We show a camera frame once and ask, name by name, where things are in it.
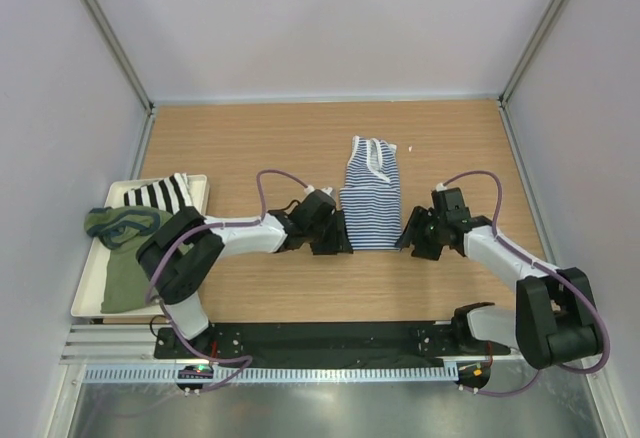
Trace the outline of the blue white striped tank top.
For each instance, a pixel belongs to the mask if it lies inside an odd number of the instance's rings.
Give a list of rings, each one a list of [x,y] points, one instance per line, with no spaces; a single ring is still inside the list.
[[[397,147],[354,136],[339,201],[355,251],[394,250],[403,231]]]

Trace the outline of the olive green tank top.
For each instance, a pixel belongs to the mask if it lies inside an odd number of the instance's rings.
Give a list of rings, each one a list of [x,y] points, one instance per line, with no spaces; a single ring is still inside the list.
[[[149,279],[136,253],[172,217],[170,212],[146,206],[94,208],[87,214],[86,234],[110,253],[101,313],[125,313],[145,306]]]

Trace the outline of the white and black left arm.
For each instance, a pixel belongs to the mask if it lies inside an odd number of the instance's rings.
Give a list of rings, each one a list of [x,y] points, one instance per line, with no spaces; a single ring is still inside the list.
[[[292,209],[227,219],[187,207],[162,225],[136,252],[150,283],[150,297],[178,330],[177,345],[189,357],[204,356],[212,345],[210,321],[198,290],[214,264],[251,253],[275,254],[309,245],[315,255],[352,253],[344,212],[323,190],[309,192]]]

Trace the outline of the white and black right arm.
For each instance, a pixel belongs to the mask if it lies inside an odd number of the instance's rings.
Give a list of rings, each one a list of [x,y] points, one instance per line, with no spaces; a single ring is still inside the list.
[[[491,219],[472,215],[458,188],[439,188],[431,197],[431,207],[413,209],[397,247],[431,261],[449,248],[483,265],[515,294],[514,309],[491,302],[457,308],[450,330],[455,349],[472,354],[497,343],[519,351],[537,370],[606,355],[609,344],[584,272],[536,258]]]

